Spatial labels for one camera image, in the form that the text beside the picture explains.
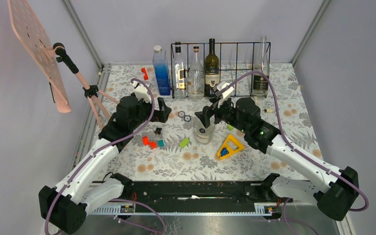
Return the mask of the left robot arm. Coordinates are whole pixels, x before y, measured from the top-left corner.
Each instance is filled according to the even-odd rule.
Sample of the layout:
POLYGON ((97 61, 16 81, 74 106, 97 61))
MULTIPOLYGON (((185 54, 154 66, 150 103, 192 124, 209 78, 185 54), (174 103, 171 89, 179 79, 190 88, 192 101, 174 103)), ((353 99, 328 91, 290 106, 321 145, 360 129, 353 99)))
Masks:
POLYGON ((46 223, 68 234, 77 231, 86 217, 108 201, 127 201, 132 188, 117 179, 88 190, 101 169, 116 157, 133 136, 149 122, 165 123, 171 112, 162 97, 154 103, 138 99, 134 94, 120 99, 116 111, 102 128, 88 154, 56 186, 44 186, 39 192, 41 216, 46 223))

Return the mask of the blue glass bottle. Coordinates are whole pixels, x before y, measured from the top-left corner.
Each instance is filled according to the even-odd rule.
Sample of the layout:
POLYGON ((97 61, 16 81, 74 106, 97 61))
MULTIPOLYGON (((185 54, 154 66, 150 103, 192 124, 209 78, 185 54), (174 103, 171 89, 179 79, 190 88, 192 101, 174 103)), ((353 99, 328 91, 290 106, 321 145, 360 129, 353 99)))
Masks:
POLYGON ((162 96, 171 95, 166 51, 160 45, 154 46, 153 50, 152 63, 159 93, 162 96))

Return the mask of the clear bottle gold band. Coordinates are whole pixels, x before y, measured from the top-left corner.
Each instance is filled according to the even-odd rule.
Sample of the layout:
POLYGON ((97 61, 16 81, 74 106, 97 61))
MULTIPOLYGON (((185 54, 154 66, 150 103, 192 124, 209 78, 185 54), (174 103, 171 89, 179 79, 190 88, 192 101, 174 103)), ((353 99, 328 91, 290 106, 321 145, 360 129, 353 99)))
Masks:
POLYGON ((213 133, 215 130, 214 117, 210 119, 210 126, 208 128, 204 127, 199 118, 194 118, 194 137, 197 143, 208 144, 213 138, 213 133))

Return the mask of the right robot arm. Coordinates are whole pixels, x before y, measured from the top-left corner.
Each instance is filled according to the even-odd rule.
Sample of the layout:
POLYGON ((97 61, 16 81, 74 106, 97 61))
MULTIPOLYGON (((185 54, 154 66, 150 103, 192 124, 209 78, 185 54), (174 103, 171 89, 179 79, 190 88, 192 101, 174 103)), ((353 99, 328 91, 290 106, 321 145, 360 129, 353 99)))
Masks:
POLYGON ((195 116, 204 127, 223 121, 244 133, 244 140, 253 149, 281 160, 306 177, 306 181, 288 180, 271 173, 261 188, 263 199, 269 202, 278 197, 310 203, 327 217, 342 221, 352 210, 357 197, 358 173, 348 166, 341 169, 310 155, 304 149, 293 146, 281 131, 264 121, 260 108, 250 97, 220 101, 212 98, 211 106, 204 106, 195 116))

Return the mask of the clear bottle black label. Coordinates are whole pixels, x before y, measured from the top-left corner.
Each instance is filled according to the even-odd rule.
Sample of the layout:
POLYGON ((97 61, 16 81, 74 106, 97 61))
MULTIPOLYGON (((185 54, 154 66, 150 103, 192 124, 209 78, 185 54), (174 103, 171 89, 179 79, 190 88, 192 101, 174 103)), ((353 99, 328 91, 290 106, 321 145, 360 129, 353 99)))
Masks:
MULTIPOLYGON (((255 54, 255 62, 253 66, 254 71, 260 71, 267 78, 269 78, 269 62, 267 55, 267 37, 261 36, 258 50, 255 54)), ((258 97, 267 97, 268 82, 260 73, 255 73, 252 80, 252 95, 258 97)))

